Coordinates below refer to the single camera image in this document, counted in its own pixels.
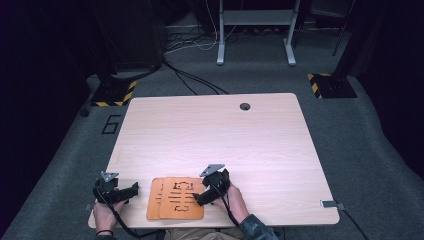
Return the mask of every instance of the sleeve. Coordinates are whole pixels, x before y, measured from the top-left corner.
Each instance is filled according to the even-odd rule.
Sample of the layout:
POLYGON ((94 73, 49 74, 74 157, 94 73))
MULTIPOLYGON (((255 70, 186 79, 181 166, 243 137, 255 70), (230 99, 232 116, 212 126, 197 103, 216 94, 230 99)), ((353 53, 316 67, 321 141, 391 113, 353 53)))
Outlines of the sleeve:
POLYGON ((250 214, 240 223, 246 240, 278 240, 271 228, 265 226, 255 215, 250 214))
POLYGON ((117 240, 117 239, 110 235, 100 235, 100 236, 94 237, 94 240, 117 240))

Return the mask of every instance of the black backdrop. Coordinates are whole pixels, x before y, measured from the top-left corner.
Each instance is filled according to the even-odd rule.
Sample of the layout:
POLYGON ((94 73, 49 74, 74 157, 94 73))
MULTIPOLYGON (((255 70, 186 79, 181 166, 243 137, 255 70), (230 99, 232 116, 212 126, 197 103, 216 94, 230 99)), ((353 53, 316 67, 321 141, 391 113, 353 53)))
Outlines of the black backdrop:
POLYGON ((0 18, 1 236, 87 99, 87 77, 114 66, 85 0, 1 1, 0 18))
POLYGON ((391 0, 359 80, 387 139, 424 178, 424 2, 391 0))

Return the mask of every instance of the bracelet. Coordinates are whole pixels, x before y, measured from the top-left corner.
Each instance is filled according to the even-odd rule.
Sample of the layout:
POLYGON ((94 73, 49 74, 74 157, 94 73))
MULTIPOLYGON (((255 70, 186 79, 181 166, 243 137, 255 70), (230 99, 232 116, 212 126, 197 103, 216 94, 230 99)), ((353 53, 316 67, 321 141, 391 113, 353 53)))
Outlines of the bracelet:
POLYGON ((110 231, 110 230, 102 230, 102 231, 98 231, 98 232, 96 233, 96 236, 97 236, 97 235, 99 235, 99 233, 102 233, 102 232, 109 232, 110 234, 112 234, 112 237, 113 237, 113 232, 112 232, 112 231, 110 231))

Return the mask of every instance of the white metal frame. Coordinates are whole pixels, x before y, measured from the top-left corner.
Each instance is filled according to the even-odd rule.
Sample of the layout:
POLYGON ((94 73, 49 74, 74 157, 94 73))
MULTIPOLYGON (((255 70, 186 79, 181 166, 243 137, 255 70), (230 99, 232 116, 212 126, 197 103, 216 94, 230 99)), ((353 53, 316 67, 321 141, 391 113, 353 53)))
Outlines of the white metal frame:
POLYGON ((296 65, 291 41, 296 24, 300 0, 296 0, 293 9, 286 10, 229 10, 224 11, 223 0, 219 0, 219 49, 218 65, 224 64, 225 25, 290 25, 287 38, 284 39, 287 60, 290 66, 296 65))

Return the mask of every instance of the hole in table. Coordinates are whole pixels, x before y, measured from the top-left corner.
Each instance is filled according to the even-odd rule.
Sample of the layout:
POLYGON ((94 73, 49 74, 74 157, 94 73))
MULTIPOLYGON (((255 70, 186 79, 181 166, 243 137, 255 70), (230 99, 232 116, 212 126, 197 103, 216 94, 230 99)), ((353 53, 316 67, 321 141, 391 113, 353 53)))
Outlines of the hole in table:
POLYGON ((240 104, 240 109, 243 110, 243 111, 247 111, 247 110, 250 109, 250 104, 242 103, 242 104, 240 104))

